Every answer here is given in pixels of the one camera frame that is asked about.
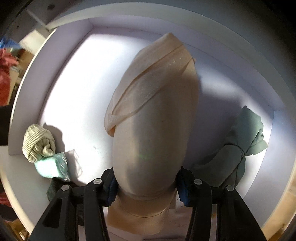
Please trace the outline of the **beige nylon stocking bundle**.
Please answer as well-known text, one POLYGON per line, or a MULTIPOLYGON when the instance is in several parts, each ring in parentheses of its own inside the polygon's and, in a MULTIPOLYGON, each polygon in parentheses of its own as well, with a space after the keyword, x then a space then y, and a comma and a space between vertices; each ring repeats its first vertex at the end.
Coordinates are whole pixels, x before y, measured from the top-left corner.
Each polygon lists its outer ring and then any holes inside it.
POLYGON ((140 50, 108 105, 104 127, 113 137, 119 186, 110 226, 136 235, 160 232, 175 196, 175 178, 196 116, 195 61, 171 33, 140 50))

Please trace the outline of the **mint green sock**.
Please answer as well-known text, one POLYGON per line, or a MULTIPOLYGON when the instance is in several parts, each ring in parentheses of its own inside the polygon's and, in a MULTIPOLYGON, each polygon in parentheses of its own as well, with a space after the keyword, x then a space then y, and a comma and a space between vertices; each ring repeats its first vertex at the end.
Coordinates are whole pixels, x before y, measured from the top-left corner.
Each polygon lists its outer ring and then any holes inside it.
POLYGON ((43 157, 35 163, 35 168, 42 177, 59 178, 65 182, 70 182, 68 161, 63 152, 56 153, 51 157, 43 157))

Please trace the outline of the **sage green cloth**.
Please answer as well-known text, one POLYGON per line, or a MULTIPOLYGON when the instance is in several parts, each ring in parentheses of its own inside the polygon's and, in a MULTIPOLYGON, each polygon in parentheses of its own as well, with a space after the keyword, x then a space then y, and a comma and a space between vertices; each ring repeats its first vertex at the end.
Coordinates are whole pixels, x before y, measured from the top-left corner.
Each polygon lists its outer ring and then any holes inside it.
POLYGON ((191 171, 210 186, 236 187, 245 173, 246 157, 256 155, 267 147, 261 117, 244 106, 223 145, 206 156, 201 164, 193 164, 191 171))

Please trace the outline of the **light green ribbed sock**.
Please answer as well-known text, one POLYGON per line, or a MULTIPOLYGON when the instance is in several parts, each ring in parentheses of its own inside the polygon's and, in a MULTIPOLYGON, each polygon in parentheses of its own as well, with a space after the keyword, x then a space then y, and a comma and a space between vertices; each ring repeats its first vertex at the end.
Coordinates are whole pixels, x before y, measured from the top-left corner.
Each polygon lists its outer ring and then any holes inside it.
POLYGON ((49 130, 32 124, 24 134, 22 151, 29 162, 36 163, 56 153, 55 139, 49 130))

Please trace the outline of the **white drawer box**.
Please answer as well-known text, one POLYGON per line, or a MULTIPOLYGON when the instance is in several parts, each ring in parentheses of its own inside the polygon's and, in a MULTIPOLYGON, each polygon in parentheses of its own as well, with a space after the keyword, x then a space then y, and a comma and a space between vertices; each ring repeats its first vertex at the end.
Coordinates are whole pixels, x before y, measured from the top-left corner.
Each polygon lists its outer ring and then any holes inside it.
MULTIPOLYGON (((246 157, 234 187, 266 240, 295 240, 295 31, 253 1, 82 1, 48 23, 9 117, 1 181, 29 231, 65 184, 85 186, 112 166, 113 137, 104 118, 137 53, 167 33, 195 61, 196 116, 181 168, 214 153, 246 106, 261 117, 268 147, 246 157), (42 177, 24 156, 23 137, 38 124, 68 161, 70 182, 42 177)), ((136 235, 110 226, 110 240, 185 240, 192 214, 177 192, 163 229, 136 235)))

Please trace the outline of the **cardboard box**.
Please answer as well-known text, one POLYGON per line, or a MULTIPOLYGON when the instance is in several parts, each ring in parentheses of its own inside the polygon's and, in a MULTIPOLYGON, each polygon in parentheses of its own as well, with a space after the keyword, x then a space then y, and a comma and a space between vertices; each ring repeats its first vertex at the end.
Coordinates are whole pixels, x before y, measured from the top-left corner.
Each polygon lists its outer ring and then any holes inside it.
POLYGON ((11 84, 8 105, 13 104, 16 97, 16 92, 20 86, 22 78, 25 75, 25 72, 29 67, 30 62, 34 57, 34 54, 28 52, 25 49, 11 48, 10 53, 16 58, 18 64, 17 66, 12 66, 10 68, 11 84))

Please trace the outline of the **red cloth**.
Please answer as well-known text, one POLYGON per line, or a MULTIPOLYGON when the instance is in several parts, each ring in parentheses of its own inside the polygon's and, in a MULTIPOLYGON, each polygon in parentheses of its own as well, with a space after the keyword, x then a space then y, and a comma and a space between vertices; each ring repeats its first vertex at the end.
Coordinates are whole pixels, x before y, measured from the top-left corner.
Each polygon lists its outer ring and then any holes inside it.
POLYGON ((10 93, 10 68, 17 66, 18 61, 6 49, 0 53, 0 106, 6 106, 10 93))

